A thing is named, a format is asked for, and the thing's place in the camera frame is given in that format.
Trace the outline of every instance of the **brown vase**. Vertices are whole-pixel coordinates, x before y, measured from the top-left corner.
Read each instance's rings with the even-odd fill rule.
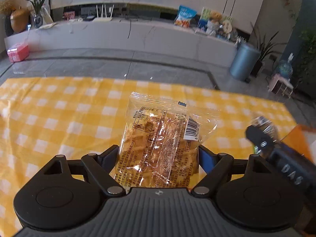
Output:
[[[10,20],[12,29],[15,33],[20,33],[26,30],[29,15],[30,12],[27,9],[19,9],[12,12]]]

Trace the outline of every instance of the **barcode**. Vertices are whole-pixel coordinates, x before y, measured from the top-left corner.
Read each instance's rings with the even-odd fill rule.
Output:
[[[197,123],[191,117],[189,117],[188,123],[185,127],[183,139],[192,140],[192,141],[198,140],[199,129],[200,129],[199,123]]]

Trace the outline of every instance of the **plastic snack bag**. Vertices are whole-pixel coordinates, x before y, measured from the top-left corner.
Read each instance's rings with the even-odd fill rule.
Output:
[[[180,5],[179,12],[174,24],[177,26],[188,28],[190,26],[191,19],[195,17],[196,13],[197,12],[195,10],[192,10],[189,7]]]
[[[198,182],[198,146],[217,126],[216,111],[132,93],[111,176],[130,187],[189,187]]]

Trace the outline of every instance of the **nutrition label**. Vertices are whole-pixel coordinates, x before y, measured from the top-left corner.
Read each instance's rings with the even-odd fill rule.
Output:
[[[135,118],[133,128],[157,135],[159,128],[165,120],[166,113],[166,110],[141,107],[133,117]]]

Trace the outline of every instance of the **floor tile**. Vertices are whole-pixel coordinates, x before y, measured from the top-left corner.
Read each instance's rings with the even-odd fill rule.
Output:
[[[45,72],[54,62],[53,60],[34,60],[15,62],[12,66],[15,74],[26,74],[29,71]]]
[[[304,114],[298,108],[298,106],[296,105],[296,102],[294,100],[287,99],[284,102],[284,105],[286,106],[287,110],[291,113],[291,115],[295,119],[296,123],[303,124],[303,125],[309,125],[306,118],[304,117]]]
[[[12,68],[9,68],[6,73],[0,78],[0,85],[2,85],[8,78],[25,78],[25,77],[45,77],[42,71],[28,71],[25,74],[15,74]]]
[[[249,84],[234,79],[227,69],[210,70],[219,89],[225,92],[245,93]]]
[[[0,75],[7,70],[13,63],[9,60],[9,57],[6,56],[0,59]]]
[[[307,125],[310,127],[316,128],[316,109],[313,106],[302,103],[300,101],[295,101],[298,109],[304,115]]]
[[[149,63],[132,62],[127,79],[213,89],[213,84],[206,73]]]
[[[141,60],[144,62],[156,62],[162,64],[172,64],[178,65],[186,68],[192,69],[201,69],[208,70],[208,64],[204,62],[199,62],[195,60],[184,59],[180,57],[155,54],[155,53],[146,53],[146,52],[135,52],[133,56],[134,60]]]
[[[45,76],[86,76],[125,79],[130,62],[91,59],[59,59],[45,72]]]
[[[68,49],[63,57],[106,57],[131,59],[134,51],[116,50],[116,49]]]
[[[27,60],[30,59],[45,59],[45,58],[58,58],[62,57],[67,50],[57,49],[57,50],[47,50],[39,52],[30,52],[30,55],[27,57]]]

